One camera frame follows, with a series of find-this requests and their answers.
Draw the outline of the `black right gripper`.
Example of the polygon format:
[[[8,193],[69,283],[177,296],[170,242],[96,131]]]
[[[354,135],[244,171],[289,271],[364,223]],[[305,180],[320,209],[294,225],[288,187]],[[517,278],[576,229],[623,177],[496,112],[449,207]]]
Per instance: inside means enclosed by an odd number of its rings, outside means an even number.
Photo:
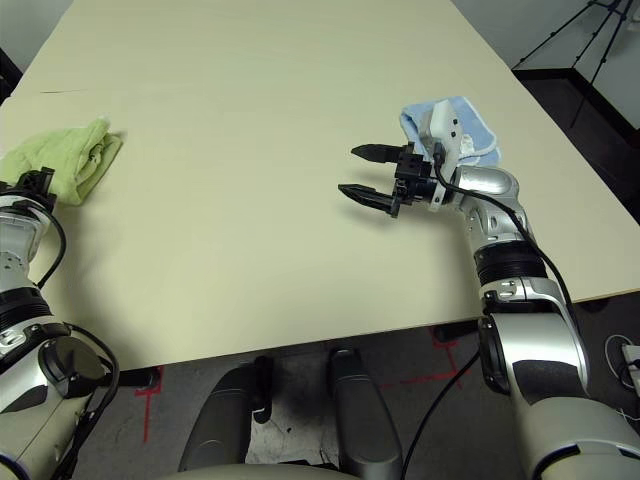
[[[363,144],[352,148],[351,153],[369,162],[396,165],[391,195],[360,184],[338,185],[342,194],[360,205],[396,218],[402,205],[426,201],[439,207],[446,197],[445,190],[435,177],[433,164],[414,152],[413,143],[404,146]]]

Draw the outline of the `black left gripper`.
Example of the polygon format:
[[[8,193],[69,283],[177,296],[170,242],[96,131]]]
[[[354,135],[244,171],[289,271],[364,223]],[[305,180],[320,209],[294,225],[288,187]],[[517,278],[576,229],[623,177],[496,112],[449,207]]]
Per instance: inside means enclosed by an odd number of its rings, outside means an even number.
[[[54,204],[56,195],[49,191],[54,174],[55,170],[48,167],[25,172],[20,175],[12,191],[39,204]]]

